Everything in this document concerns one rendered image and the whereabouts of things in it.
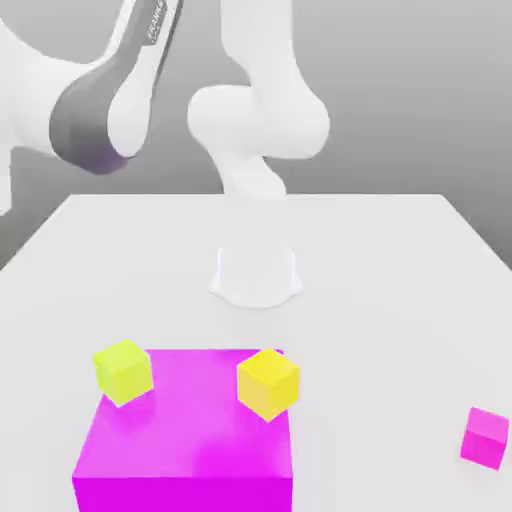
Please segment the small lime yellow cube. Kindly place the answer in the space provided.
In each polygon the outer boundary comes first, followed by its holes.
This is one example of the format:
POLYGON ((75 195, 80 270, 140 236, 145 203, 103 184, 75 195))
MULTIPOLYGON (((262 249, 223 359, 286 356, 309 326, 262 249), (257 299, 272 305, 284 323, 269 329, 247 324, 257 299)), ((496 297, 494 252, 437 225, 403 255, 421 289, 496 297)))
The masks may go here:
POLYGON ((153 389, 149 354, 131 340, 117 342, 93 355, 100 390, 121 407, 153 389))

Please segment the small magenta cube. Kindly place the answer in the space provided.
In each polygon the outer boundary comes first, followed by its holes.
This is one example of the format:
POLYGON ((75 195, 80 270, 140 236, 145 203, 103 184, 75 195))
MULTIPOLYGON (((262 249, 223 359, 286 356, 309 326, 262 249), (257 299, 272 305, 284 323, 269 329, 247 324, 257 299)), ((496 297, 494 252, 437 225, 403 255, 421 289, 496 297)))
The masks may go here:
POLYGON ((460 457, 498 471, 508 443, 509 424, 504 416, 472 407, 460 457))

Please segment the large magenta box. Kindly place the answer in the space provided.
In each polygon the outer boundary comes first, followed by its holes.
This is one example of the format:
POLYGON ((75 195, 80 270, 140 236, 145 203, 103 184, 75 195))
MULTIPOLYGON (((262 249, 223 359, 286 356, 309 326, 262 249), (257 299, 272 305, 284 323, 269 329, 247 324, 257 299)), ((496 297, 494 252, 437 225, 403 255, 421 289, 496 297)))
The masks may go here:
POLYGON ((155 349, 153 389, 102 398, 72 475, 79 512, 292 512, 289 420, 237 399, 252 349, 155 349))

